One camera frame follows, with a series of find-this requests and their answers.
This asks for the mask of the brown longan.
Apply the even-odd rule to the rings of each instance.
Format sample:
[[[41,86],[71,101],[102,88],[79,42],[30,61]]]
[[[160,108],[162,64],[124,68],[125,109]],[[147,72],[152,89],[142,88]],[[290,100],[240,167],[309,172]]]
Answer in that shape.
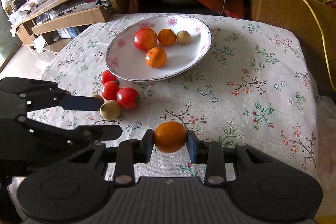
[[[187,31],[179,31],[176,40],[178,44],[185,45],[191,42],[191,35]]]
[[[103,98],[102,96],[98,95],[98,94],[92,94],[91,96],[92,96],[93,98],[97,98],[97,99],[99,99],[102,103],[105,102],[105,101],[104,101],[104,98]]]
[[[117,119],[121,114],[121,106],[115,100],[106,101],[100,107],[100,115],[106,120]]]

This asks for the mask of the orange tangerine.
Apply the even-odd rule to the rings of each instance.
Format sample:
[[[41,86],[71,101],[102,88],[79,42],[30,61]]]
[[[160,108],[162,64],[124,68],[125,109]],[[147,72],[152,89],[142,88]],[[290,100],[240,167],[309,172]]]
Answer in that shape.
[[[152,68],[161,68],[167,61],[167,54],[162,47],[154,47],[149,50],[145,57],[145,62]]]
[[[176,34],[169,28],[160,30],[157,38],[159,43],[163,46],[172,46],[176,42]]]
[[[178,122],[165,122],[154,130],[154,144],[163,153],[179,151],[186,140],[187,129]]]

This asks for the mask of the red cherry tomato back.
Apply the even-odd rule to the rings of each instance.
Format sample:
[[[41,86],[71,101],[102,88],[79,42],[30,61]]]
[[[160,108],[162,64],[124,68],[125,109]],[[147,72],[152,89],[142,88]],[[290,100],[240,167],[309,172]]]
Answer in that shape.
[[[104,71],[100,76],[100,82],[102,85],[105,85],[107,82],[118,82],[118,79],[115,75],[113,75],[110,71]]]

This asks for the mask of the red cherry tomato large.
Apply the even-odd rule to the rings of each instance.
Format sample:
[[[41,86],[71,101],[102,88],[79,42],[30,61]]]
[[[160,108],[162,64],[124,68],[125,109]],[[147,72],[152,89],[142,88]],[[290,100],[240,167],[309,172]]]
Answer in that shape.
[[[117,102],[125,109],[136,109],[139,104],[139,93],[134,88],[120,88],[117,92]]]

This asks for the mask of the large red apple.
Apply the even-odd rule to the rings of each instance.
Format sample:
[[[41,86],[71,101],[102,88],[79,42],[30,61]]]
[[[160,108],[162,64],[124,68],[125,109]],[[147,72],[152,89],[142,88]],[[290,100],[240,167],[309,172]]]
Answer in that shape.
[[[157,34],[151,28],[142,28],[134,34],[134,46],[143,52],[148,52],[157,44]]]

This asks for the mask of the white floral ceramic bowl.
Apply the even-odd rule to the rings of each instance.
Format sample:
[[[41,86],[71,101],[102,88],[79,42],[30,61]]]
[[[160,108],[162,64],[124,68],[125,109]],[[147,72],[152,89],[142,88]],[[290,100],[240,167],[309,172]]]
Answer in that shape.
[[[174,43],[162,47],[167,54],[167,61],[160,68],[147,65],[146,52],[138,50],[133,44],[135,33],[148,27],[158,34],[168,28],[175,34],[186,31],[191,36],[188,44]],[[205,58],[212,44],[210,29],[205,23],[187,14],[158,14],[143,20],[136,20],[122,30],[109,44],[105,53],[105,63],[116,77],[131,82],[160,81],[177,76]]]

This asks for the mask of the blue white box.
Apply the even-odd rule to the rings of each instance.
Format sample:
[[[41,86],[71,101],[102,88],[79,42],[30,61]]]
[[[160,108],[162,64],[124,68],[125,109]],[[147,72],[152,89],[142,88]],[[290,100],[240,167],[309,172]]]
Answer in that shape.
[[[73,39],[78,35],[75,27],[62,28],[57,30],[57,32],[62,39]]]

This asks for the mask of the floral white tablecloth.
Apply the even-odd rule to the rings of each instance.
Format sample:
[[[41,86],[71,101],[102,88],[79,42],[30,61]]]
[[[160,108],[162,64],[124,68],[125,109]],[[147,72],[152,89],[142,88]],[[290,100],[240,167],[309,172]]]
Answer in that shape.
[[[126,27],[153,14],[119,15],[94,24],[70,42],[41,75],[74,95],[101,94],[100,76],[107,70],[105,52]],[[210,53],[197,65],[169,80],[127,83],[139,92],[139,108],[123,110],[106,120],[98,111],[38,110],[28,117],[74,129],[79,125],[116,124],[123,133],[106,146],[141,139],[148,128],[176,121],[194,130],[201,140],[226,148],[247,143],[293,167],[317,172],[316,104],[298,38],[288,30],[265,23],[219,16],[192,15],[210,29]],[[156,147],[150,164],[135,166],[137,176],[199,176],[205,166],[191,163],[186,148],[170,155]]]

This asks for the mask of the grey set-top box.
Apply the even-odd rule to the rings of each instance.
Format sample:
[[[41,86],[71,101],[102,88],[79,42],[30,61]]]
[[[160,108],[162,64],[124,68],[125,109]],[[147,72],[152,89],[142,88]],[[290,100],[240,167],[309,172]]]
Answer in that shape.
[[[110,0],[77,0],[70,1],[67,4],[63,4],[56,10],[57,16],[64,16],[73,12],[88,10],[95,7],[108,7],[111,5]]]

